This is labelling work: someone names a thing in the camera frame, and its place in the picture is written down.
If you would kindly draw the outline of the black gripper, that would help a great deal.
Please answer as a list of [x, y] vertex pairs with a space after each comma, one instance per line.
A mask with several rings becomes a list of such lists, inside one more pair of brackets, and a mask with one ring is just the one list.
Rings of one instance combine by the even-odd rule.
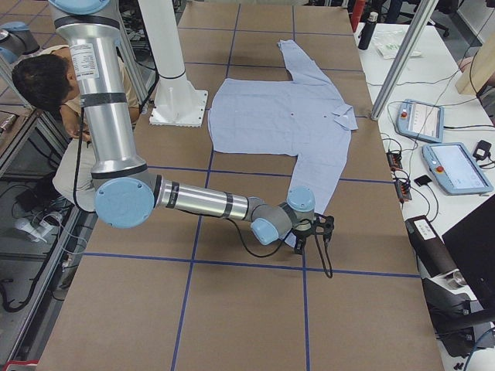
[[304, 254], [306, 246], [306, 238], [312, 235], [311, 226], [298, 226], [293, 229], [293, 234], [295, 236], [295, 254]]

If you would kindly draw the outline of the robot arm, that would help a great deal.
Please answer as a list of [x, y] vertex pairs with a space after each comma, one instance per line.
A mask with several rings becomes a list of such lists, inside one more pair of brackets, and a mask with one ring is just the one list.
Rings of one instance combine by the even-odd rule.
[[296, 238], [301, 254], [315, 232], [314, 196], [306, 187], [288, 192], [270, 206], [245, 197], [184, 185], [152, 174], [136, 151], [128, 100], [117, 48], [121, 45], [115, 1], [53, 1], [56, 31], [70, 47], [80, 90], [82, 118], [90, 128], [96, 162], [91, 174], [96, 187], [98, 216], [116, 228], [144, 223], [154, 208], [164, 206], [227, 220], [245, 220], [260, 243]]

